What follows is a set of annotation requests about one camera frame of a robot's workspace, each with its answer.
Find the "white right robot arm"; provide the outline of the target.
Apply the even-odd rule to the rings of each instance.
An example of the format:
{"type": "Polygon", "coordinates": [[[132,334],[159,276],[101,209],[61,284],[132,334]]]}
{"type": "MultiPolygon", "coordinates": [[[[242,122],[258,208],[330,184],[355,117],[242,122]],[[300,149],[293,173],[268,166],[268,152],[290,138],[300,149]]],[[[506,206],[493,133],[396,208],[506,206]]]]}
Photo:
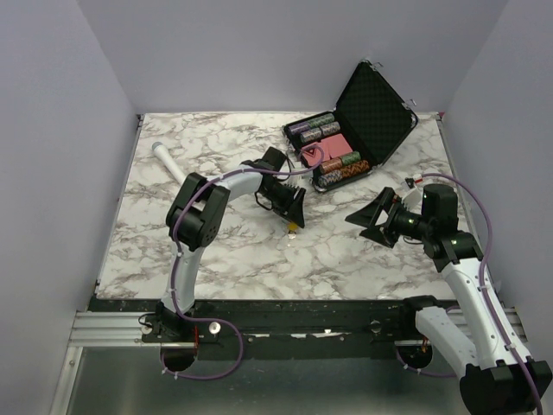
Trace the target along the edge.
{"type": "Polygon", "coordinates": [[[546,361],[537,361],[520,340],[493,289],[486,255],[475,237],[458,227],[458,197],[441,183],[423,187],[422,209],[412,213],[392,188],[384,188],[346,221],[361,236],[392,248],[402,237],[419,241],[445,280],[469,332],[464,334],[433,297],[405,299],[399,332],[423,335],[454,370],[461,398],[472,414],[543,411],[541,398],[552,381],[546,361]]]}

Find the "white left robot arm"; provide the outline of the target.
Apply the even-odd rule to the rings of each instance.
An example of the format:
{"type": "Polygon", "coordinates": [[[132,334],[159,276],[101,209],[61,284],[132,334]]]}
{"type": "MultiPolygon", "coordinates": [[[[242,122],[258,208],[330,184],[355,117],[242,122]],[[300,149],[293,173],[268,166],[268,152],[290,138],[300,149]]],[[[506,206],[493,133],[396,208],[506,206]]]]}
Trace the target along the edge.
{"type": "Polygon", "coordinates": [[[223,175],[209,179],[191,173],[185,177],[165,220],[175,249],[167,289],[156,306],[156,314],[163,318],[162,332],[170,340],[180,342],[191,333],[192,322],[185,313],[195,303],[200,260],[215,241],[229,202],[245,195],[262,197],[269,203],[259,203],[261,208],[305,227],[306,189],[278,177],[285,163],[286,156],[270,147],[262,158],[247,160],[223,175]]]}

